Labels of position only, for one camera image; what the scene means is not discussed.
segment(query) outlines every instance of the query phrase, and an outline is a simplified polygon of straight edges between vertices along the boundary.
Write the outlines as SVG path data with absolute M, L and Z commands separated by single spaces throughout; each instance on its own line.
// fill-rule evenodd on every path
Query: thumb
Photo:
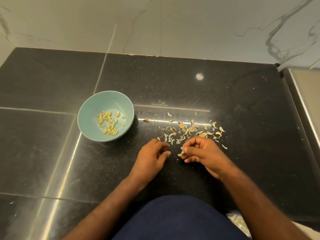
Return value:
M 203 149 L 196 148 L 194 146 L 185 146 L 185 147 L 183 147 L 182 151 L 184 153 L 188 154 L 188 156 L 197 156 L 200 159 L 205 158 L 205 155 L 203 153 Z
M 158 158 L 158 165 L 163 167 L 163 164 L 165 163 L 167 157 L 169 157 L 170 155 L 171 155 L 171 152 L 169 152 L 169 151 L 165 151 L 164 153 L 162 153 L 160 155 L 160 157 Z

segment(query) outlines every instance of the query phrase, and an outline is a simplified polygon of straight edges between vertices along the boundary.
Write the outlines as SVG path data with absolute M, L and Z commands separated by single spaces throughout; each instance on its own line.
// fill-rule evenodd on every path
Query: person's left hand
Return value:
M 145 187 L 161 171 L 171 152 L 165 149 L 169 144 L 152 139 L 139 151 L 129 177 Z

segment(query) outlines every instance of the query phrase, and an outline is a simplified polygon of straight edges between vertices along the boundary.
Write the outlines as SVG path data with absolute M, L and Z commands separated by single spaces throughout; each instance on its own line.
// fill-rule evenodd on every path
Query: navy blue shirt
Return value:
M 113 240 L 248 240 L 227 217 L 191 196 L 157 198 L 131 217 Z

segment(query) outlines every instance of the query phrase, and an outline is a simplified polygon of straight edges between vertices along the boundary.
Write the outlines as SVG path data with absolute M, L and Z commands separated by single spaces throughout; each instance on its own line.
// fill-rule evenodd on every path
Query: person's right arm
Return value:
M 183 145 L 186 163 L 200 162 L 220 179 L 238 206 L 253 239 L 310 240 L 208 138 L 193 137 Z

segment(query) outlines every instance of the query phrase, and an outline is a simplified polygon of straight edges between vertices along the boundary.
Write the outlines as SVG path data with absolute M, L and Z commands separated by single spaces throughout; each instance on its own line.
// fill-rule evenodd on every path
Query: hand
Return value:
M 208 172 L 220 179 L 221 174 L 230 167 L 235 167 L 233 162 L 219 149 L 216 143 L 208 138 L 193 137 L 183 144 L 182 159 L 185 163 L 202 163 Z
M 138 157 L 129 174 L 133 180 L 145 187 L 161 171 L 171 152 L 165 149 L 169 144 L 152 139 L 144 145 L 138 153 Z

